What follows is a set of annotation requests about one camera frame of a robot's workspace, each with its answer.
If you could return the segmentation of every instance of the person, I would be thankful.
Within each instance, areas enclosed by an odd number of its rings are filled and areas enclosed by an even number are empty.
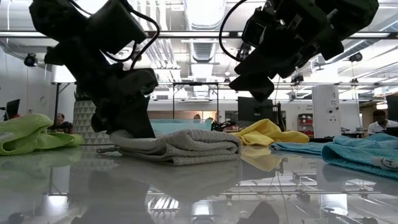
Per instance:
[[[196,114],[196,115],[193,117],[193,119],[194,119],[194,121],[193,121],[194,123],[200,123],[200,121],[198,121],[198,120],[201,119],[199,114]]]
[[[73,126],[71,123],[65,121],[65,115],[58,113],[57,115],[57,122],[50,127],[51,130],[54,131],[63,131],[64,133],[67,134],[72,134],[73,132]]]
[[[373,119],[376,121],[368,127],[368,134],[376,134],[386,130],[386,128],[398,127],[398,123],[386,119],[386,112],[383,110],[375,110]]]

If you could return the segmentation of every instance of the glossy table surface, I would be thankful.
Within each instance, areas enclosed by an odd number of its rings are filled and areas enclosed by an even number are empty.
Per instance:
[[[398,182],[318,157],[167,167],[99,148],[1,157],[0,223],[398,223]]]

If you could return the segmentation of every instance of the computer monitor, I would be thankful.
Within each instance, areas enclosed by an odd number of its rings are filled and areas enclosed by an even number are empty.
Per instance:
[[[20,102],[20,99],[13,100],[13,101],[10,101],[7,103],[6,114],[4,115],[4,121],[11,119],[18,114],[19,102]]]
[[[238,120],[239,121],[259,121],[270,119],[276,123],[274,105],[272,100],[264,100],[259,103],[256,99],[250,97],[238,97]]]

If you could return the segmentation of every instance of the light green towel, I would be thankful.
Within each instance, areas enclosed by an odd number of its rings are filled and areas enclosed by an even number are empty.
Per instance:
[[[53,121],[42,114],[28,114],[0,123],[0,156],[82,144],[83,139],[78,134],[47,133],[51,125]]]

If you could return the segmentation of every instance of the turquoise towel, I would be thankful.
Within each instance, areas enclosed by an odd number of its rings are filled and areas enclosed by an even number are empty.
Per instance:
[[[288,142],[278,142],[271,145],[271,149],[288,151],[288,152],[299,152],[312,155],[321,155],[324,143],[288,143]]]
[[[383,161],[390,165],[393,164],[391,162],[398,161],[397,149],[398,138],[384,133],[364,139],[338,136],[333,139],[332,144],[324,145],[322,158],[329,164],[398,179],[396,164],[390,167],[381,166]]]
[[[42,114],[28,114],[0,122],[0,156],[76,147],[83,142],[77,134],[47,133],[52,124],[53,121]]]

